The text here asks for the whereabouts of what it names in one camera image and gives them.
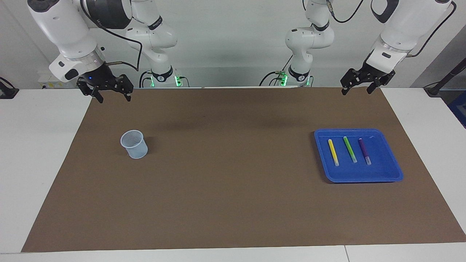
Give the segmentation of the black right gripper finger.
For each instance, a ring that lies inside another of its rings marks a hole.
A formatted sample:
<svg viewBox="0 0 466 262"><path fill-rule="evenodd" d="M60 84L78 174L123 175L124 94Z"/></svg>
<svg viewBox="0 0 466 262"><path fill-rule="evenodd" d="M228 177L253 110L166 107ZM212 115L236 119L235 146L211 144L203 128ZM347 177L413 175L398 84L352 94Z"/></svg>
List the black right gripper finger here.
<svg viewBox="0 0 466 262"><path fill-rule="evenodd" d="M83 79L78 79L76 85L78 86L78 88L84 96L91 96L95 98L98 101L98 103L103 103L104 99L102 95L99 93L98 87L89 88L88 84Z"/></svg>
<svg viewBox="0 0 466 262"><path fill-rule="evenodd" d="M128 102L131 101L131 94L133 93L133 89L133 83L126 75L120 75L119 77L115 78L115 91L123 94Z"/></svg>

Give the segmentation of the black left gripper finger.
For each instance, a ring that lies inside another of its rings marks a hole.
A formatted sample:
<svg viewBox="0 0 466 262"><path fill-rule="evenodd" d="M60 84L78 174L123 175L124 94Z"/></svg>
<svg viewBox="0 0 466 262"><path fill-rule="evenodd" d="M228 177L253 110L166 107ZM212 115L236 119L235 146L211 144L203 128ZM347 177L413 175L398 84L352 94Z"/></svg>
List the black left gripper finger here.
<svg viewBox="0 0 466 262"><path fill-rule="evenodd" d="M350 68L341 78L340 83L342 86L341 92L343 96L346 96L351 88L363 83L363 79L361 79L361 71Z"/></svg>
<svg viewBox="0 0 466 262"><path fill-rule="evenodd" d="M379 88L381 85L387 85L393 76L395 76L395 72L388 73L385 76L375 77L374 81L368 86L367 93L372 94L375 89Z"/></svg>

